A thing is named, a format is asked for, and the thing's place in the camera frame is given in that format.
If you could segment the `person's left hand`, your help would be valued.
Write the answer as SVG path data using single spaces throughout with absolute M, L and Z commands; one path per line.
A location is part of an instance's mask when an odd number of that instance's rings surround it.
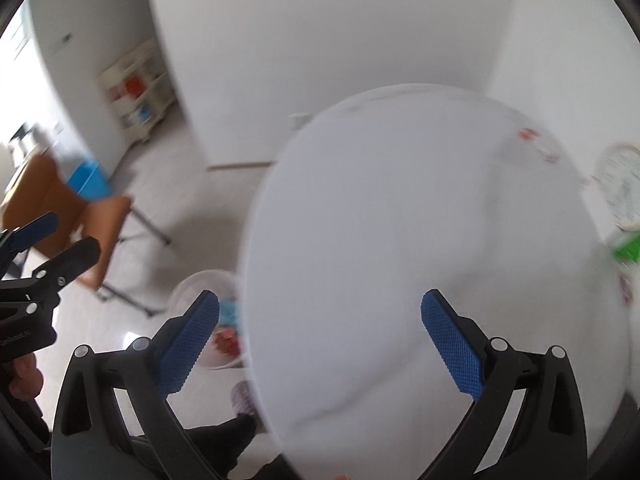
M 43 387 L 43 374 L 37 366 L 35 353 L 26 354 L 4 366 L 9 373 L 9 392 L 21 401 L 35 400 Z

